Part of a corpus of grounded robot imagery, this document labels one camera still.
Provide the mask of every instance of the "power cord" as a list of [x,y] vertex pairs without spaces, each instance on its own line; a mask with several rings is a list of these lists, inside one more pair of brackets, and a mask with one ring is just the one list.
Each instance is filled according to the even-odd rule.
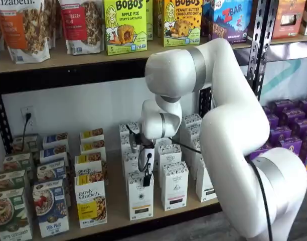
[[24,149],[24,136],[25,136],[25,131],[27,129],[27,125],[29,120],[31,119],[31,113],[26,113],[25,114],[25,124],[24,124],[24,129],[23,129],[23,136],[22,136],[22,148],[21,148],[21,152],[23,152]]

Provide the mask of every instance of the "cereal box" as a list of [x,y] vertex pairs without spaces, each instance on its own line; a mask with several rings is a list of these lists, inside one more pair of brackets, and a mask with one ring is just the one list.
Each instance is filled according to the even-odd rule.
[[202,0],[164,1],[164,47],[199,44]]
[[205,0],[202,34],[209,40],[225,38],[231,43],[246,42],[252,0]]
[[95,175],[75,177],[75,196],[80,228],[107,223],[103,180],[96,179]]
[[26,241],[33,238],[32,216],[24,187],[0,190],[0,239]]
[[69,213],[62,178],[34,185],[33,199],[42,237],[69,230]]
[[145,0],[105,0],[108,55],[147,50]]
[[102,128],[80,133],[80,142],[82,144],[96,142],[100,140],[104,140]]
[[130,221],[154,216],[154,176],[150,185],[143,186],[144,172],[131,172],[128,175],[128,205]]
[[57,135],[43,137],[43,149],[54,148],[57,146],[66,146],[67,152],[69,151],[68,133],[64,132]]

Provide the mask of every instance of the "black cable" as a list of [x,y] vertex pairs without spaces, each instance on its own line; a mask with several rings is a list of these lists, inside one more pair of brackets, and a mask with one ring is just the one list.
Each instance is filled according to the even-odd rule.
[[263,196],[263,201],[264,201],[264,206],[265,206],[265,212],[266,212],[266,219],[267,219],[268,238],[269,238],[269,241],[273,241],[272,227],[271,227],[271,223],[270,223],[267,199],[266,199],[266,194],[265,194],[263,182],[260,178],[259,172],[258,172],[255,164],[252,161],[250,161],[248,163],[253,168],[255,175],[258,179],[258,182],[259,182],[260,190],[262,191],[262,196]]

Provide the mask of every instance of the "bobo's oat bites box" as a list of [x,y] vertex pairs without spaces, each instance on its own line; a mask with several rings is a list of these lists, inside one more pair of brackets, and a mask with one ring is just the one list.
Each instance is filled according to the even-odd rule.
[[246,42],[252,0],[204,1],[202,35],[209,40],[225,38],[231,43]]
[[105,0],[108,55],[147,50],[145,0]]
[[164,47],[199,44],[202,0],[164,1]]

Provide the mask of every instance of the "yellow bobo's box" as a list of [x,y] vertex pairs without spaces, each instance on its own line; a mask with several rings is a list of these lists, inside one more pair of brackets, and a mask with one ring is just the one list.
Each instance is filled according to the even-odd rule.
[[105,0],[108,55],[147,50],[145,0]]
[[164,1],[164,47],[199,44],[203,0]]

